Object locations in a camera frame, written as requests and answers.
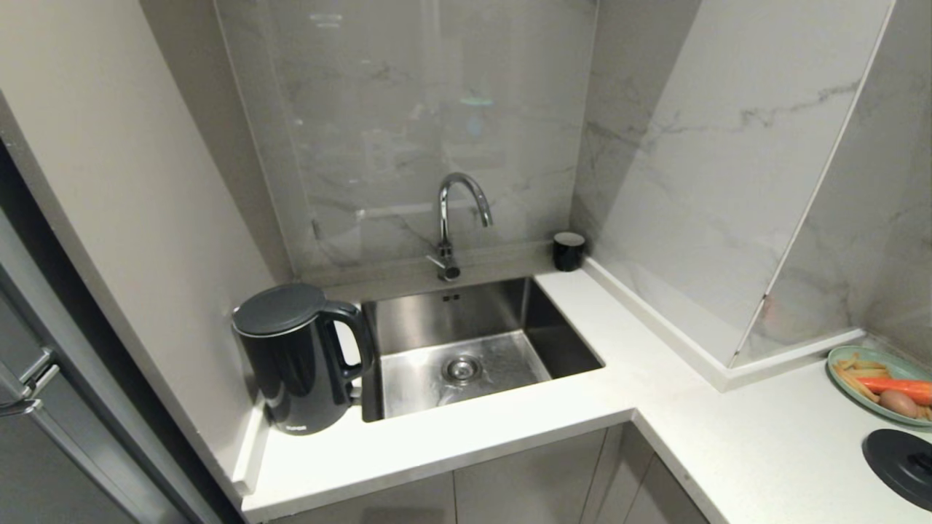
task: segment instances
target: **marble backsplash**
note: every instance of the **marble backsplash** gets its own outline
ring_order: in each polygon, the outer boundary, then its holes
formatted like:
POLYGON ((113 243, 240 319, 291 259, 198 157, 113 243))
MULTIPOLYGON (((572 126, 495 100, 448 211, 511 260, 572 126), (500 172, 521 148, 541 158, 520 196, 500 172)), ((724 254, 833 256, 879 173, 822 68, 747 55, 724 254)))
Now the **marble backsplash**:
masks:
POLYGON ((932 361, 932 4, 901 0, 743 365, 853 326, 932 361))
POLYGON ((728 364, 854 100, 886 0, 599 8, 570 222, 728 364))
POLYGON ((309 282, 421 259, 449 172, 458 253, 569 224, 593 0, 218 0, 293 264, 309 282))

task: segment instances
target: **green plate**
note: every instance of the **green plate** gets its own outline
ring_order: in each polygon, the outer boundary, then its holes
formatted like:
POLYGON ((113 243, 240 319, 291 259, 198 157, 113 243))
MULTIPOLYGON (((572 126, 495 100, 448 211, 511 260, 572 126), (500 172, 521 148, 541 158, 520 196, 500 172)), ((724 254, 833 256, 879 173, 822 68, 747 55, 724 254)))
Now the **green plate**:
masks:
POLYGON ((872 360, 874 362, 879 362, 883 365, 886 365, 887 369, 890 370, 890 376, 894 379, 903 379, 903 380, 928 380, 932 381, 932 374, 926 373, 919 367, 916 367, 905 360, 893 356, 887 352, 879 352, 877 350, 872 350, 869 348, 862 348, 861 346, 840 346, 829 352, 829 360, 826 363, 826 367, 829 369, 829 376, 831 379, 838 384, 838 387, 842 388, 845 393, 848 393, 848 396, 855 399, 855 402, 858 402, 867 409, 887 417, 891 421, 897 421, 901 424, 909 424, 910 426, 922 426, 922 427, 932 427, 932 421, 927 421, 925 419, 917 420, 910 419, 909 417, 904 417, 898 413, 890 411, 886 407, 880 407, 877 404, 872 403, 861 393, 856 392, 842 380, 841 377, 835 373, 835 370, 832 368, 833 365, 838 364, 840 360, 848 360, 855 353, 859 353, 861 360, 872 360))

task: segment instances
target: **refrigerator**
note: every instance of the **refrigerator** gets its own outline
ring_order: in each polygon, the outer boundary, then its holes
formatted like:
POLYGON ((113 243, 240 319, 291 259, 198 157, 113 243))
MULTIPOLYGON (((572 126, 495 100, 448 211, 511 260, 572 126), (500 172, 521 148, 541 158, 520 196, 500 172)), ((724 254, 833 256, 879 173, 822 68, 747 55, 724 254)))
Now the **refrigerator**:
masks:
POLYGON ((242 522, 0 147, 0 522, 242 522))

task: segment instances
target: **food on plate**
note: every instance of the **food on plate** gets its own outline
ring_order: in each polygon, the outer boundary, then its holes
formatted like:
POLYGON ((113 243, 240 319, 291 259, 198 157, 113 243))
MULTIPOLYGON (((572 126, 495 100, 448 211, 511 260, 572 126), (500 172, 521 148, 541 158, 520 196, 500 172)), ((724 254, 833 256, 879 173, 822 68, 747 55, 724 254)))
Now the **food on plate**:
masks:
POLYGON ((895 380, 858 377, 857 381, 867 386, 874 393, 884 393, 890 390, 898 391, 909 396, 913 402, 920 406, 932 405, 932 382, 925 380, 895 380))
POLYGON ((894 379, 886 365, 861 360, 858 353, 831 368, 845 384, 874 404, 904 417, 932 421, 932 382, 894 379))
POLYGON ((880 405, 904 417, 915 419, 919 416, 919 407, 903 392, 886 390, 880 393, 880 405))

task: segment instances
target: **kettle handle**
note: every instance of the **kettle handle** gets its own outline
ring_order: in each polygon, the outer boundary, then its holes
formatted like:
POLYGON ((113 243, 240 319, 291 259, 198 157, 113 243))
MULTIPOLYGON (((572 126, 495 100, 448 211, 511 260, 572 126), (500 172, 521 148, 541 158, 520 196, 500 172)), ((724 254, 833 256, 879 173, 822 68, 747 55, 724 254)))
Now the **kettle handle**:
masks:
POLYGON ((353 380, 372 368, 372 363, 376 359, 375 344, 372 341, 372 334, 369 332, 369 326, 365 324, 363 312, 352 304, 339 302, 336 300, 327 300, 320 313, 324 320, 342 322, 349 326, 352 334, 356 337, 356 347, 359 348, 359 364, 348 365, 343 358, 343 353, 339 353, 340 371, 343 374, 343 380, 353 380))

